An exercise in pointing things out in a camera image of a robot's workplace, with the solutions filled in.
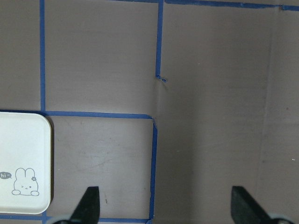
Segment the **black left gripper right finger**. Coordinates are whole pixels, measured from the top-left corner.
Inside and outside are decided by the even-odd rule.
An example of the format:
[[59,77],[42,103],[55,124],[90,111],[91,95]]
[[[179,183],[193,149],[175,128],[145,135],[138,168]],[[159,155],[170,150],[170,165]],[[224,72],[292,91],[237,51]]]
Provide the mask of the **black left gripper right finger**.
[[232,187],[230,213],[235,224],[268,224],[272,220],[242,186]]

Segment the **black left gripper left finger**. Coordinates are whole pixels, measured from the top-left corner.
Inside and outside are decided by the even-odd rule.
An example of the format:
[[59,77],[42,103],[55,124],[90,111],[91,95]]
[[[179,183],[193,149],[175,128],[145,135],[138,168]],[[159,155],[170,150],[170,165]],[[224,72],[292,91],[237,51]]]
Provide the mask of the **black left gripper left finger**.
[[71,224],[97,224],[100,218],[99,187],[88,187],[70,217]]

